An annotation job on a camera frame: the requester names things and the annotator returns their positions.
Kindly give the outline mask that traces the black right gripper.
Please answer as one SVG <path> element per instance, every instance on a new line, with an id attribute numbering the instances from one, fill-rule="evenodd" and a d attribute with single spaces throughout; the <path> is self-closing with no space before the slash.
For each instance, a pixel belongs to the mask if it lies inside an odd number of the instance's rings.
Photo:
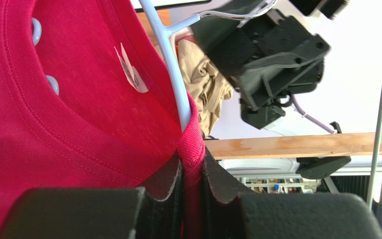
<path id="1" fill-rule="evenodd" d="M 229 0 L 214 11 L 248 14 L 265 0 Z M 320 83 L 329 44 L 276 9 L 238 27 L 239 20 L 204 17 L 190 26 L 200 48 L 227 78 L 236 78 L 242 111 L 284 107 L 279 100 Z"/>

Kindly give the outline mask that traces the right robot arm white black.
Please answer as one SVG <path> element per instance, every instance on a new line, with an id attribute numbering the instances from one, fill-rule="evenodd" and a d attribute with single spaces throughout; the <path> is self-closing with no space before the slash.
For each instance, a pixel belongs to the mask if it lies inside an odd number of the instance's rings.
<path id="1" fill-rule="evenodd" d="M 206 13 L 191 25 L 194 41 L 221 86 L 213 119 L 208 113 L 201 117 L 204 137 L 245 133 L 240 123 L 219 123 L 226 114 L 220 104 L 234 92 L 247 131 L 296 136 L 312 123 L 330 134 L 340 132 L 338 123 L 319 122 L 296 101 L 297 94 L 314 91 L 322 80 L 330 46 L 313 32 L 307 17 L 328 5 L 327 0 L 288 0 L 270 7 L 260 0 L 233 0 L 218 8 L 226 17 Z"/>

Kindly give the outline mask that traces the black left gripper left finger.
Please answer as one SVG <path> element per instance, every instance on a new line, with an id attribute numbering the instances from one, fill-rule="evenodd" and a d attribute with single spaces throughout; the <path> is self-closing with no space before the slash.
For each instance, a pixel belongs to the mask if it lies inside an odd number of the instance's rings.
<path id="1" fill-rule="evenodd" d="M 131 188 L 26 191 L 0 227 L 0 239 L 178 239 L 183 167 L 174 153 Z"/>

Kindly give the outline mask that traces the beige t-shirt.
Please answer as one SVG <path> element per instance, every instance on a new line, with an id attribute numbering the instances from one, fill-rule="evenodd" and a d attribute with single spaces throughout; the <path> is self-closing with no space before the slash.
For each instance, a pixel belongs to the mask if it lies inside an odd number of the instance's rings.
<path id="1" fill-rule="evenodd" d="M 183 39 L 177 50 L 183 81 L 195 101 L 201 134 L 206 138 L 220 119 L 223 101 L 232 98 L 233 88 L 198 45 Z"/>

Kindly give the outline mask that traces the magenta t-shirt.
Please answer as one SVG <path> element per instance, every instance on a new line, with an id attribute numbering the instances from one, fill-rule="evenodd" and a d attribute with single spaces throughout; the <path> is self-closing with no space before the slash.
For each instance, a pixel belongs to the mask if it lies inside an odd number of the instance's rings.
<path id="1" fill-rule="evenodd" d="M 181 130 L 164 61 L 128 0 L 0 0 L 0 228 L 38 190 L 135 188 L 178 152 L 200 239 L 198 113 Z"/>

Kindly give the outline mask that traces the blue hanger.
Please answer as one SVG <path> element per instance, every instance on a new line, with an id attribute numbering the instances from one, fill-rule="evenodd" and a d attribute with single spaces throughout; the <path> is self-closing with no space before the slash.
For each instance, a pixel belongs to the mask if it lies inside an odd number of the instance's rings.
<path id="1" fill-rule="evenodd" d="M 181 131 L 184 131 L 191 120 L 191 107 L 188 99 L 187 91 L 183 83 L 183 78 L 178 66 L 176 50 L 173 46 L 175 42 L 174 34 L 186 29 L 190 25 L 198 22 L 205 17 L 218 17 L 230 20 L 250 20 L 260 17 L 270 11 L 276 4 L 276 0 L 262 1 L 258 4 L 258 10 L 252 10 L 247 14 L 226 13 L 214 10 L 207 10 L 193 14 L 184 20 L 174 24 L 165 26 L 158 16 L 155 7 L 150 0 L 140 0 L 141 8 L 150 23 L 150 26 L 155 34 L 156 40 L 161 48 L 161 53 L 167 66 L 170 76 L 170 81 L 175 95 L 176 105 L 178 109 Z"/>

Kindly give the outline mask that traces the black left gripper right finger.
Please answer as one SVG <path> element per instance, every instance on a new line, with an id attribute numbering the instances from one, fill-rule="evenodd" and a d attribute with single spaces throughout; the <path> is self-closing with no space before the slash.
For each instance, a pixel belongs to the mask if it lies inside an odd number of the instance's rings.
<path id="1" fill-rule="evenodd" d="M 353 194 L 259 194 L 212 154 L 202 165 L 204 239 L 382 239 L 367 204 Z"/>

